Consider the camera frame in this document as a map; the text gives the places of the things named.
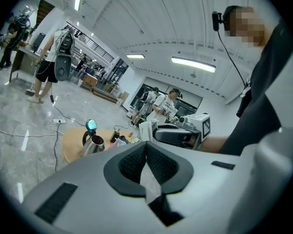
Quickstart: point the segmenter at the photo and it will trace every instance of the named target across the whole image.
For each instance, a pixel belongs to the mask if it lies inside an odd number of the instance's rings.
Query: gray floor
[[[17,79],[7,84],[10,70],[0,71],[0,130],[25,135],[54,134],[45,119],[60,117],[50,99],[44,104],[34,104],[26,100],[25,90],[29,83]],[[115,104],[94,96],[89,91],[66,81],[54,84],[52,88],[56,107],[67,116],[85,123],[87,119],[97,121],[98,129],[113,129],[114,125],[128,127],[126,111]],[[69,128],[78,127],[68,120],[59,131],[65,133]],[[137,129],[129,127],[134,136]],[[56,154],[59,169],[67,165],[62,155],[62,138],[59,136]],[[53,147],[56,136],[29,137],[25,147],[24,138],[0,133],[0,182],[11,196],[19,199],[34,186],[54,173],[55,157]]]

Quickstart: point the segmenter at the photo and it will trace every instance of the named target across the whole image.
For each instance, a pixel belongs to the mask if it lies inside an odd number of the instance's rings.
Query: person
[[[134,125],[141,118],[141,116],[150,113],[150,111],[152,110],[152,105],[158,96],[158,91],[158,87],[154,87],[151,91],[147,91],[143,94],[142,100],[144,101],[145,105],[139,112],[132,116],[131,121],[129,123],[131,127],[134,127]]]
[[[169,108],[174,107],[173,100],[177,99],[181,95],[179,88],[173,88],[168,95],[160,95],[152,105],[152,113],[146,118],[147,121],[152,119],[158,120],[157,123],[163,124],[169,115]]]
[[[262,53],[242,93],[235,129],[229,137],[207,137],[199,150],[239,156],[245,146],[281,127],[265,92],[290,58],[293,38],[283,19],[271,31],[250,7],[228,7],[223,22],[229,36],[240,37]]]
[[[10,23],[9,29],[13,28],[14,33],[11,36],[7,36],[5,40],[10,40],[5,47],[2,59],[0,61],[0,70],[2,68],[11,67],[11,53],[13,48],[22,40],[22,37],[28,27],[30,27],[30,21],[27,16],[21,15],[19,17],[11,17],[8,22]]]
[[[81,61],[78,63],[76,71],[79,72],[83,68],[83,64],[87,64],[87,55],[85,54]]]
[[[28,97],[27,100],[32,103],[43,103],[43,98],[48,94],[52,83],[57,83],[54,65],[57,57],[57,48],[61,43],[62,37],[68,32],[67,29],[62,29],[56,31],[47,44],[44,46],[43,50],[40,53],[38,60],[36,61],[36,65],[40,64],[40,67],[37,71],[36,82],[35,82],[35,94],[32,97]],[[45,60],[42,61],[42,58],[47,53],[47,50],[50,49],[50,52]],[[39,91],[41,89],[42,82],[45,82],[48,78],[48,82],[45,85],[41,96],[39,96]]]

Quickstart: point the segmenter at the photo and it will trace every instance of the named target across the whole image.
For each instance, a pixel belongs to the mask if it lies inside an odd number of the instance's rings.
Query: sneaker
[[[27,100],[32,103],[39,103],[39,98],[36,96],[28,97]]]

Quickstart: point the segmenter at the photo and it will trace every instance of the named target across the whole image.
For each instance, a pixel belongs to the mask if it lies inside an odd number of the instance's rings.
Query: ceiling
[[[75,0],[46,0],[100,38],[132,68],[177,82],[193,84],[226,99],[234,98],[242,81],[218,35],[212,29],[211,13],[223,13],[229,5],[252,6],[275,26],[278,14],[267,0],[82,0],[79,12]],[[260,52],[238,39],[220,35],[244,80],[251,74]],[[144,54],[129,60],[126,54]],[[196,59],[216,66],[215,73],[174,64],[171,57]]]

